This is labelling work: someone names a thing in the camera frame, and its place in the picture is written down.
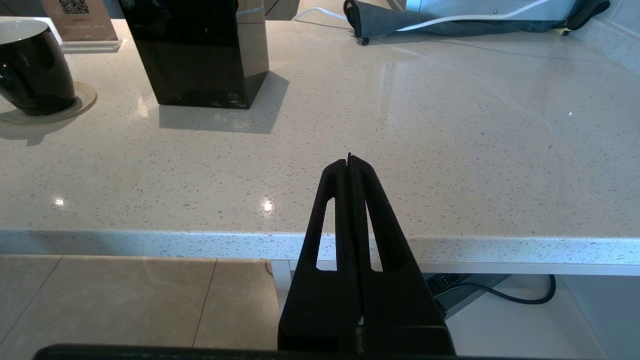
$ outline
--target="tile floor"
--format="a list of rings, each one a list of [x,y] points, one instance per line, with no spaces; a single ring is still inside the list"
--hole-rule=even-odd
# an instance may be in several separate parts
[[[0,359],[54,343],[275,350],[268,261],[0,255]]]

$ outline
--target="white quartz countertop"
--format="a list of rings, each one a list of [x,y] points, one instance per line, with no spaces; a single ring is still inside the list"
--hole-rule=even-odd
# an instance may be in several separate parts
[[[571,37],[363,47],[268,22],[271,72],[224,110],[159,106],[114,23],[119,52],[67,55],[89,111],[0,123],[0,252],[297,259],[322,170],[352,152],[418,262],[640,264],[640,78]]]

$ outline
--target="coaster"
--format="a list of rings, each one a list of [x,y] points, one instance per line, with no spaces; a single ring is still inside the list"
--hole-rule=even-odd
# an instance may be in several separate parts
[[[95,92],[94,88],[85,83],[74,81],[74,88],[76,91],[76,102],[65,110],[50,115],[29,116],[25,115],[18,109],[14,109],[3,113],[0,118],[2,118],[3,122],[10,122],[12,124],[46,124],[49,122],[65,120],[75,115],[80,115],[82,112],[93,106],[98,94]]]

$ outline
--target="black box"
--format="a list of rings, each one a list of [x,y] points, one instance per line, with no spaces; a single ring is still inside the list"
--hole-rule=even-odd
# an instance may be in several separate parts
[[[244,108],[269,70],[263,0],[119,0],[159,104]]]

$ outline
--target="black mug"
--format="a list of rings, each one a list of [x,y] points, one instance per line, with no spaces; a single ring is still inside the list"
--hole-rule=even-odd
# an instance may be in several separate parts
[[[67,61],[46,22],[0,20],[0,95],[31,116],[75,103]]]

